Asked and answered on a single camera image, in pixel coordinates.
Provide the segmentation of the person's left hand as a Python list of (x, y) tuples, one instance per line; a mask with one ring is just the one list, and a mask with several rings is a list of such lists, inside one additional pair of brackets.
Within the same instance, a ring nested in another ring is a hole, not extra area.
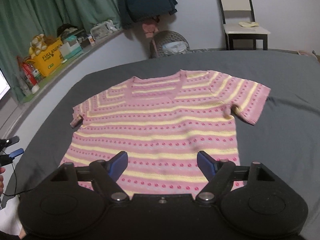
[(4, 191), (4, 177), (3, 177), (3, 173), (6, 171), (6, 169), (4, 167), (0, 168), (0, 195), (3, 194)]

